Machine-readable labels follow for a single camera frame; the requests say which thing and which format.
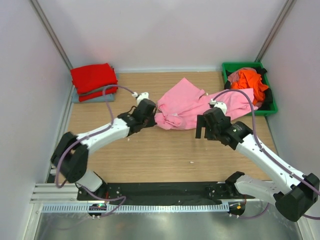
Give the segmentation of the green plastic bin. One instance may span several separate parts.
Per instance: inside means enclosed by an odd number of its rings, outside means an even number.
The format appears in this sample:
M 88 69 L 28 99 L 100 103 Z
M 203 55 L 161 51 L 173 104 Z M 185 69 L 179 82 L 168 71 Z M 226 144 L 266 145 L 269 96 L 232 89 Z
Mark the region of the green plastic bin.
M 241 69 L 241 68 L 254 68 L 258 74 L 262 76 L 262 82 L 269 86 L 269 89 L 266 91 L 266 97 L 262 105 L 255 111 L 256 116 L 270 116 L 278 112 L 278 107 L 276 100 L 270 88 L 270 84 L 267 78 L 267 70 L 263 67 L 263 64 L 260 62 L 223 62 L 222 63 L 222 76 L 224 88 L 229 89 L 231 83 L 228 81 L 228 76 Z

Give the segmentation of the red folded t shirt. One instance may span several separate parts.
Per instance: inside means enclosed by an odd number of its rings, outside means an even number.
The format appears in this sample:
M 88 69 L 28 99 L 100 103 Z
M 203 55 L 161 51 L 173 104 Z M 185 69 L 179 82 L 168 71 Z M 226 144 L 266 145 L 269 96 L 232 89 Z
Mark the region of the red folded t shirt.
M 107 85 L 118 83 L 113 67 L 108 63 L 85 65 L 70 70 L 72 83 L 79 95 L 88 94 Z
M 78 93 L 75 91 L 75 95 L 72 99 L 75 103 L 113 102 L 115 100 L 114 95 L 117 90 L 117 85 L 105 85 L 85 93 Z

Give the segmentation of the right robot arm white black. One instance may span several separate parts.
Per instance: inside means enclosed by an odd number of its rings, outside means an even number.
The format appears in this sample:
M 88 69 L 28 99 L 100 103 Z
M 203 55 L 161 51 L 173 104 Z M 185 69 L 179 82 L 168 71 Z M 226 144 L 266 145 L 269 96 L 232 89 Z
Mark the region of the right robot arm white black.
M 276 207 L 287 220 L 297 222 L 317 202 L 320 179 L 292 167 L 270 150 L 258 137 L 254 127 L 230 117 L 213 107 L 197 116 L 196 134 L 209 141 L 219 141 L 254 162 L 271 179 L 270 182 L 235 172 L 225 182 L 225 192 L 231 198 L 252 196 Z

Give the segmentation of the pink t shirt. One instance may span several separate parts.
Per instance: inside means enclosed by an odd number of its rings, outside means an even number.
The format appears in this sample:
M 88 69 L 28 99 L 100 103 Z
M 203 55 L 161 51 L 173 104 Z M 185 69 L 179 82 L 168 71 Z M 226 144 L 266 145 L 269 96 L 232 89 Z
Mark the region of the pink t shirt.
M 154 119 L 165 130 L 190 130 L 197 126 L 197 116 L 210 109 L 210 100 L 226 105 L 226 116 L 231 120 L 251 112 L 247 98 L 237 91 L 222 91 L 207 95 L 186 78 L 181 79 L 157 101 L 158 112 Z

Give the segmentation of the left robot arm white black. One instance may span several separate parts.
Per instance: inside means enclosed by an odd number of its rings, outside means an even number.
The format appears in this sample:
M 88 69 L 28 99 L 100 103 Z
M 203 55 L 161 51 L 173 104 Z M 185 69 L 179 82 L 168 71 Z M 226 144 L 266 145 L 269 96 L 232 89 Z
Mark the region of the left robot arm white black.
M 65 133 L 54 150 L 51 163 L 69 183 L 76 183 L 88 190 L 93 199 L 101 200 L 106 194 L 104 181 L 89 170 L 88 158 L 100 148 L 127 138 L 155 123 L 156 104 L 142 99 L 133 112 L 119 114 L 108 124 L 81 134 Z

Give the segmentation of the orange t shirt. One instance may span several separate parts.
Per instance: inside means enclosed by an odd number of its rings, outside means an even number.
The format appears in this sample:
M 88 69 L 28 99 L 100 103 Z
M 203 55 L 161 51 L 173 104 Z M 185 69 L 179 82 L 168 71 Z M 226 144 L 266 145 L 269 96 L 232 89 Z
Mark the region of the orange t shirt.
M 265 91 L 269 89 L 269 86 L 263 83 L 261 74 L 249 70 L 241 70 L 239 72 L 239 80 L 231 83 L 230 88 L 236 90 L 252 89 L 254 97 L 253 104 L 257 106 L 265 101 Z

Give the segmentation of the grey folded t shirt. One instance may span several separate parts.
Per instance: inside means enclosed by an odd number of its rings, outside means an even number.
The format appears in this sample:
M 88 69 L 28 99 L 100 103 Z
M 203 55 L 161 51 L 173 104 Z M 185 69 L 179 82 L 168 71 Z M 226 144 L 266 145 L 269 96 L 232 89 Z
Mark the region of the grey folded t shirt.
M 116 74 L 93 76 L 91 78 L 79 78 L 74 81 L 75 89 L 72 93 L 72 103 L 100 103 L 105 101 L 103 88 L 108 85 L 117 85 Z

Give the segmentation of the red folded t shirt top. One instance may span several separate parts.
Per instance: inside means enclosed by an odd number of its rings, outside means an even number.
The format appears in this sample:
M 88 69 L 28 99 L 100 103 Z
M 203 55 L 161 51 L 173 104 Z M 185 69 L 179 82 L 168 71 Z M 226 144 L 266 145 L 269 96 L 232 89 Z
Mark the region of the red folded t shirt top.
M 85 65 L 70 70 L 72 83 L 79 95 L 88 94 L 107 85 L 118 83 L 113 67 L 108 63 Z

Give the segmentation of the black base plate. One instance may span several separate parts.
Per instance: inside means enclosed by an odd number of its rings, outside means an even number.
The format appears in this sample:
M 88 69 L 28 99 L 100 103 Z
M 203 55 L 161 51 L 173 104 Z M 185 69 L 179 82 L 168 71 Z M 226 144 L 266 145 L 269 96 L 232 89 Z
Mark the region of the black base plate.
M 129 206 L 206 206 L 253 198 L 230 193 L 224 182 L 215 181 L 107 183 L 93 194 L 107 200 L 125 196 L 123 205 Z

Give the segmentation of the red folded t shirt lower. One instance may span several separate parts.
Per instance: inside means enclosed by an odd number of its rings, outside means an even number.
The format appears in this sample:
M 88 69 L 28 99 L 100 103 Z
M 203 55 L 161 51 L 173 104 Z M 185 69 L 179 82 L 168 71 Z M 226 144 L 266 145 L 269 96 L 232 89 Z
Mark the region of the red folded t shirt lower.
M 117 90 L 117 85 L 105 85 L 85 93 L 78 93 L 75 91 L 75 95 L 72 99 L 75 103 L 113 102 L 115 100 L 114 95 Z

